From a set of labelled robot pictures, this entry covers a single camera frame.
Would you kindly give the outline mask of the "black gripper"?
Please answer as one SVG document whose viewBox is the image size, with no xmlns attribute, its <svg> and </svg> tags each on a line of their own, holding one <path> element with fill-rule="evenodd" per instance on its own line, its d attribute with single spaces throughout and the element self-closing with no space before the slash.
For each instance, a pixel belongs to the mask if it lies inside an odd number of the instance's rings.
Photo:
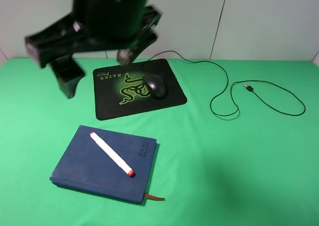
<svg viewBox="0 0 319 226">
<path fill-rule="evenodd" d="M 73 0 L 69 14 L 25 37 L 27 53 L 41 68 L 50 65 L 60 90 L 71 99 L 85 77 L 73 54 L 116 50 L 118 63 L 128 66 L 156 42 L 153 28 L 161 13 L 147 1 Z"/>
</svg>

